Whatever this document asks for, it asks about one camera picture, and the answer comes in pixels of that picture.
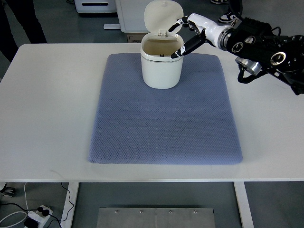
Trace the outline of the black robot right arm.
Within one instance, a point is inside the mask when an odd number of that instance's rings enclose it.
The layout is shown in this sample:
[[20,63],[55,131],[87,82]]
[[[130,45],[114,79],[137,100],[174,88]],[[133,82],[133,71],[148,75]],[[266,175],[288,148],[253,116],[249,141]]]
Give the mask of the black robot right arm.
[[289,85],[296,95],[303,94],[304,37],[274,34],[274,29],[268,23],[243,18],[240,0],[229,1],[229,7],[241,23],[232,30],[225,42],[227,51],[261,65],[258,73],[245,77],[244,72],[249,67],[239,64],[238,81],[248,84],[263,75],[271,74]]

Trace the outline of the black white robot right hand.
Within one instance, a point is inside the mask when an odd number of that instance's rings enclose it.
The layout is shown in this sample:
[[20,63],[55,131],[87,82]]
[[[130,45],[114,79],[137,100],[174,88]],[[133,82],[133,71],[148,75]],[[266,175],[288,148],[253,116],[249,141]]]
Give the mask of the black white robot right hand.
[[188,16],[178,19],[176,23],[169,28],[168,31],[172,32],[180,25],[188,26],[197,34],[189,41],[184,43],[180,49],[175,51],[171,55],[172,59],[190,54],[202,46],[205,42],[208,42],[212,46],[221,50],[227,50],[225,47],[225,39],[228,36],[228,33],[232,30],[231,26],[220,26],[216,22],[204,16],[192,13]]

